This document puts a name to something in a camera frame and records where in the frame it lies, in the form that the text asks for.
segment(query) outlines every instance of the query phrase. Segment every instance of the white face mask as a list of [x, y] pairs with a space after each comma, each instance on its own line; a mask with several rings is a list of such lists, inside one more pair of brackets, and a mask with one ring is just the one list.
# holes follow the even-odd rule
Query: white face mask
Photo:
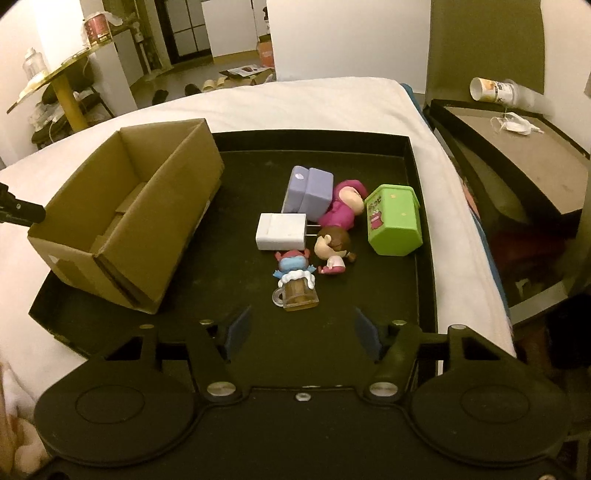
[[[499, 129], [495, 128], [495, 121], [498, 121], [501, 125]], [[503, 116], [495, 116], [491, 118], [491, 125], [492, 128], [499, 133], [501, 130], [509, 130], [511, 132], [516, 132], [521, 135], [529, 135], [530, 133], [540, 132], [544, 133], [541, 128], [531, 124], [528, 120], [523, 117], [520, 117], [516, 113], [507, 112]]]

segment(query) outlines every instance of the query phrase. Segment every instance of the cardboard packaging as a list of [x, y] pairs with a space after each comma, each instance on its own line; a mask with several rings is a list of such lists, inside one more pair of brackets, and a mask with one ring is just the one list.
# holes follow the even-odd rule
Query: cardboard packaging
[[156, 313], [222, 171], [203, 119], [121, 128], [56, 193], [29, 241], [66, 284]]

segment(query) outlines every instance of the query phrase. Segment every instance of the magenta figurine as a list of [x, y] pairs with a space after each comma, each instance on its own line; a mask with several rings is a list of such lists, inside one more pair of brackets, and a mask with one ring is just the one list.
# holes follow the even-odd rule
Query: magenta figurine
[[363, 200], [368, 191], [359, 180], [345, 180], [333, 190], [329, 210], [318, 220], [322, 227], [338, 226], [344, 230], [353, 228], [355, 216], [361, 215], [365, 206]]
[[327, 226], [318, 232], [314, 253], [326, 260], [325, 267], [318, 267], [318, 273], [335, 275], [345, 271], [344, 258], [354, 262], [356, 255], [349, 251], [351, 240], [347, 230], [339, 226]]

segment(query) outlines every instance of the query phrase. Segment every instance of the green container lid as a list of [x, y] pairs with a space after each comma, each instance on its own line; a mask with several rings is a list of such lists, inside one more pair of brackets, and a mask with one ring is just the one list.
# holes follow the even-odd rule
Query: green container lid
[[365, 200], [368, 240], [378, 255], [403, 257], [423, 244], [412, 187], [380, 185]]

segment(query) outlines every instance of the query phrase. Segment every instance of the tin can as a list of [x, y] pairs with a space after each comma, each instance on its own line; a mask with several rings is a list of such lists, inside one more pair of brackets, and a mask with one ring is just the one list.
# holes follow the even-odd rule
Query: tin can
[[111, 40], [109, 22], [107, 21], [105, 14], [96, 14], [87, 19], [84, 22], [84, 29], [88, 36], [90, 46]]

